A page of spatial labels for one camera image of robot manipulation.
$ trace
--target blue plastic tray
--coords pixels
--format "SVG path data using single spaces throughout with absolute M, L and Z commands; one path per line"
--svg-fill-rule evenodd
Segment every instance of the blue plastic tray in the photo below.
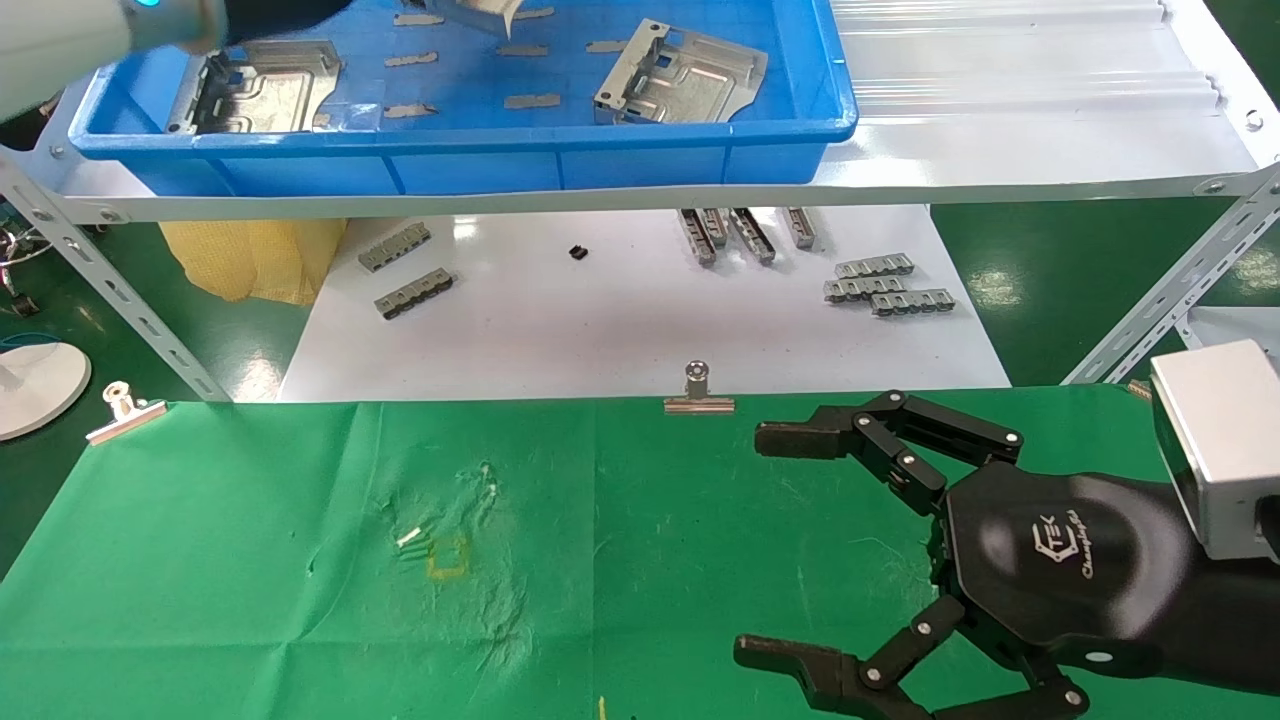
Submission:
M 529 0 L 550 17 L 517 20 L 512 44 L 545 58 L 499 56 L 507 41 L 456 23 L 396 27 L 399 0 L 357 0 L 292 37 L 329 38 L 344 61 L 321 108 L 329 131 L 165 135 L 188 58 L 175 49 L 104 68 L 70 142 L 119 160 L 157 195 L 470 195 L 662 184 L 804 183 L 828 143 L 858 120 L 828 0 Z M 591 99 L 617 54 L 586 45 L 628 40 L 653 18 L 769 54 L 756 101 L 728 123 L 596 126 Z M 438 51 L 425 65 L 390 56 Z M 506 110 L 511 95 L 559 94 L 558 108 Z M 383 108 L 428 102 L 438 115 L 387 119 Z

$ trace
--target green cloth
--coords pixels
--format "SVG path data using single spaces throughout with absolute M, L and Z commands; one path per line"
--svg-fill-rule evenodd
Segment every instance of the green cloth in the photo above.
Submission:
M 84 452 L 0 584 L 0 717 L 813 719 L 733 637 L 869 655 L 933 597 L 928 523 L 751 434 L 865 397 L 175 405 Z M 1166 482 L 1117 388 L 929 397 L 1023 432 L 1028 470 Z M 1280 716 L 1070 673 L 1094 719 Z M 931 708 L 1023 687 L 959 635 L 906 683 Z

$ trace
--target yellow bag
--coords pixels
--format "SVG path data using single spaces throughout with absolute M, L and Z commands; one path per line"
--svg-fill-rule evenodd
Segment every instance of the yellow bag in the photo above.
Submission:
M 347 220 L 160 223 L 187 279 L 232 302 L 315 302 Z

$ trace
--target metal clip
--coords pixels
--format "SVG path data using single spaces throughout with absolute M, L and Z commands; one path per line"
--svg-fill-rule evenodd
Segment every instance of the metal clip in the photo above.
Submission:
M 712 369 L 701 360 L 685 368 L 685 397 L 668 397 L 662 402 L 668 415 L 732 415 L 737 402 L 732 397 L 710 397 L 707 378 Z
M 813 231 L 809 213 L 804 208 L 787 208 L 787 220 L 791 222 L 791 240 L 796 242 L 796 250 L 813 250 L 818 233 Z
M 105 428 L 93 430 L 84 436 L 90 445 L 102 445 L 104 442 L 122 436 L 133 428 L 150 423 L 169 411 L 168 404 L 163 400 L 147 402 L 146 400 L 133 400 L 129 395 L 129 383 L 114 382 L 102 391 L 102 400 L 111 407 L 115 420 Z

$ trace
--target small metal part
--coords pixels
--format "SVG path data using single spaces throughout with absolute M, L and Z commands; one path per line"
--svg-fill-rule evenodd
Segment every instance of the small metal part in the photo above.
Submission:
M 595 122 L 726 122 L 755 102 L 768 64 L 759 50 L 645 19 L 595 94 Z
M 881 318 L 914 315 L 916 313 L 950 313 L 956 301 L 945 290 L 910 290 L 872 296 L 872 313 Z
M 507 110 L 530 110 L 534 108 L 559 108 L 559 95 L 512 95 L 503 102 Z
M 707 234 L 703 225 L 703 215 L 698 210 L 680 210 L 680 220 L 685 228 L 685 238 L 689 241 L 689 250 L 692 251 L 698 264 L 707 268 L 716 264 L 716 246 Z
M 796 242 L 796 250 L 813 250 L 818 236 L 813 232 L 809 213 L 804 208 L 787 208 L 787 220 L 791 223 L 791 240 Z
M 383 108 L 383 117 L 389 120 L 398 120 L 402 118 L 422 118 L 426 115 L 439 115 L 440 111 L 435 109 L 435 105 L 428 105 L 426 102 L 416 102 L 413 105 L 388 105 Z
M 663 409 L 668 415 L 732 415 L 737 404 L 732 397 L 712 397 L 708 395 L 707 380 L 712 369 L 701 360 L 694 360 L 685 368 L 685 397 L 668 397 Z
M 440 15 L 426 15 L 421 13 L 396 15 L 396 27 L 438 26 L 444 22 Z
M 870 300 L 882 292 L 902 292 L 906 287 L 897 278 L 856 278 L 849 281 L 827 281 L 822 283 L 822 293 L 827 302 L 856 302 Z
M 403 58 L 388 58 L 384 63 L 388 68 L 403 68 L 404 65 L 425 65 L 440 59 L 439 53 L 426 53 L 424 55 L 404 55 Z
M 760 223 L 755 222 L 755 215 L 748 208 L 733 208 L 730 213 L 733 219 L 733 227 L 737 229 L 739 237 L 746 243 L 746 249 L 760 261 L 762 265 L 773 264 L 773 259 L 777 258 L 777 251 L 773 249 L 773 243 L 764 234 L 760 228 Z
M 342 58 L 328 40 L 259 40 L 195 58 L 165 129 L 175 135 L 311 132 L 340 73 Z
M 596 40 L 586 44 L 586 51 L 593 55 L 607 55 L 609 53 L 622 53 L 627 46 L 626 40 Z
M 549 18 L 556 14 L 556 8 L 539 8 L 536 10 L 521 10 L 516 13 L 512 19 L 516 20 L 531 20 L 535 18 Z
M 879 255 L 865 260 L 850 260 L 836 265 L 837 278 L 878 278 L 883 275 L 910 275 L 915 263 L 905 252 Z
M 408 283 L 396 292 L 374 301 L 374 307 L 390 320 L 401 313 L 425 302 L 453 287 L 453 275 L 444 268 L 438 268 Z
M 361 252 L 358 260 L 366 270 L 376 273 L 429 240 L 431 240 L 431 231 L 426 229 L 426 225 L 422 223 L 413 223 L 370 250 Z
M 707 237 L 712 238 L 712 245 L 716 247 L 728 245 L 728 220 L 724 219 L 724 210 L 704 208 L 701 213 L 703 227 L 707 228 Z
M 106 389 L 102 391 L 102 401 L 111 409 L 114 419 L 109 425 L 84 436 L 90 445 L 102 445 L 169 411 L 168 404 L 163 400 L 134 401 L 129 393 L 129 383 L 119 380 L 106 386 Z
M 550 47 L 545 45 L 503 45 L 498 54 L 503 58 L 545 58 Z
M 511 37 L 511 23 L 524 0 L 406 0 L 406 5 L 435 13 L 479 31 Z

